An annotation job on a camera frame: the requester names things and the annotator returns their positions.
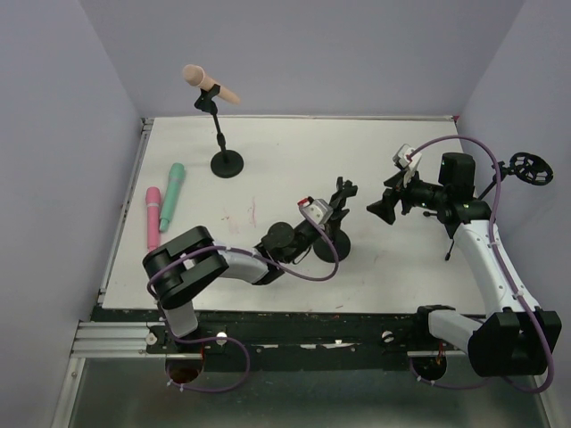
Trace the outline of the black mic stand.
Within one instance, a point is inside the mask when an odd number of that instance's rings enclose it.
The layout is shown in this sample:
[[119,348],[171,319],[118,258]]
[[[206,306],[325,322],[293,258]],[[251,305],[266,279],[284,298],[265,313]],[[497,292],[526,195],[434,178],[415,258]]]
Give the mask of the black mic stand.
[[[333,244],[338,259],[346,259],[351,251],[351,241],[349,236],[342,230],[341,223],[350,212],[345,207],[347,199],[354,197],[358,192],[358,187],[351,180],[344,180],[342,177],[336,179],[336,192],[332,194],[329,205],[333,208],[333,213],[325,224],[325,233]],[[319,238],[312,246],[316,256],[327,263],[334,263],[334,253],[329,248],[323,238]]]
[[243,157],[234,150],[227,148],[226,138],[221,130],[218,118],[218,106],[214,98],[220,94],[220,85],[215,84],[211,89],[202,89],[194,102],[194,107],[210,114],[216,129],[216,139],[219,151],[211,158],[211,172],[220,178],[232,178],[240,174],[244,168]]

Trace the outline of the pink toy microphone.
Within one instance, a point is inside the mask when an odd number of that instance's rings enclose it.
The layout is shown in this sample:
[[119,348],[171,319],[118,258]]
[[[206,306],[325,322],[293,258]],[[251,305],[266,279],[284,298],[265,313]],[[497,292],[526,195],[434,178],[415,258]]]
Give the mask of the pink toy microphone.
[[151,186],[146,190],[146,247],[154,251],[160,246],[160,211],[161,192],[158,187]]

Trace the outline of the peach toy microphone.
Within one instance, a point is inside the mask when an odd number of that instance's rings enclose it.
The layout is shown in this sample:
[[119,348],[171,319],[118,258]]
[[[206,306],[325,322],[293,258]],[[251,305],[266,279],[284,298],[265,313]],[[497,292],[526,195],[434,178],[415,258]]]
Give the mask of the peach toy microphone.
[[215,85],[218,85],[218,97],[227,103],[238,105],[241,102],[241,99],[237,94],[227,89],[225,86],[222,86],[198,65],[187,64],[182,70],[182,76],[188,85],[198,87],[202,90],[209,91],[213,89]]

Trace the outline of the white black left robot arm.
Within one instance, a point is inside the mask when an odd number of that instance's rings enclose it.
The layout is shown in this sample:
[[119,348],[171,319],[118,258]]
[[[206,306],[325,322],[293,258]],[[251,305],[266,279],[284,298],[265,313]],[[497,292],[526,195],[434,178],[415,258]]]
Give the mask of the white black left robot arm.
[[326,202],[307,197],[298,202],[302,222],[291,226],[273,224],[251,249],[231,247],[214,240],[205,226],[196,226],[145,255],[142,264],[148,276],[147,291],[156,301],[171,334],[186,339],[198,329],[194,298],[218,278],[267,285],[288,273],[322,282],[332,278],[310,277],[288,268],[302,261],[310,251],[338,269],[351,250],[348,235],[341,230],[350,212],[347,200],[358,187],[342,177]]

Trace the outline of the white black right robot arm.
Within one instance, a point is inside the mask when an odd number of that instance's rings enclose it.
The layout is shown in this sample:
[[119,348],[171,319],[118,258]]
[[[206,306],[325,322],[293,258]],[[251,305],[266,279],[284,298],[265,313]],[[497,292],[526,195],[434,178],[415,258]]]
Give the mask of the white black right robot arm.
[[549,374],[560,318],[543,310],[517,275],[490,206],[474,195],[473,157],[445,153],[436,184],[420,179],[420,157],[413,148],[404,145],[393,161],[399,171],[385,180],[382,199],[368,212],[391,225],[397,205],[404,214],[413,208],[431,210],[466,258],[484,302],[483,323],[447,306],[419,308],[427,332],[462,350],[481,377]]

